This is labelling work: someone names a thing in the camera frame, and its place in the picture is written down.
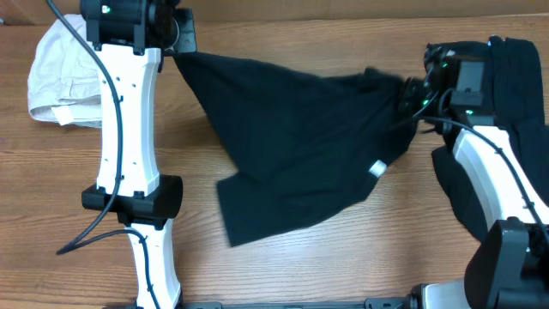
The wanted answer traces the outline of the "black t-shirt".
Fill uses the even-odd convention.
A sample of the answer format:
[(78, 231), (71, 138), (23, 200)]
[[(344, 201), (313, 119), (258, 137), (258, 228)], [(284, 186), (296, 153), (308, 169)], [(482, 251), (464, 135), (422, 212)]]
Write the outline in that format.
[(217, 184), (233, 246), (366, 200), (415, 134), (399, 125), (404, 81), (380, 70), (320, 77), (201, 52), (175, 63), (237, 168)]

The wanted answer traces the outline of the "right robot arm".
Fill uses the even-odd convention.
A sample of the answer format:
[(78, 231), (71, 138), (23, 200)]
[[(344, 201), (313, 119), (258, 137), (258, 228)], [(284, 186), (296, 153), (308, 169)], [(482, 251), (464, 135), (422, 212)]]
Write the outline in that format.
[(548, 305), (548, 129), (539, 53), (521, 39), (428, 45), (399, 110), (444, 139), (436, 175), (480, 241), (461, 279), (420, 284), (405, 308)]

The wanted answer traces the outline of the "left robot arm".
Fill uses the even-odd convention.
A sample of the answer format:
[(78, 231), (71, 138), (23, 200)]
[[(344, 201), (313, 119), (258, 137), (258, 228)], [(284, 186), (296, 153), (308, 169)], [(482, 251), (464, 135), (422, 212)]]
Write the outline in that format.
[(86, 37), (103, 64), (98, 73), (102, 150), (85, 209), (116, 214), (135, 259), (135, 308), (180, 308), (172, 226), (183, 180), (160, 173), (154, 153), (154, 98), (165, 57), (196, 52), (191, 9), (175, 1), (81, 2)]

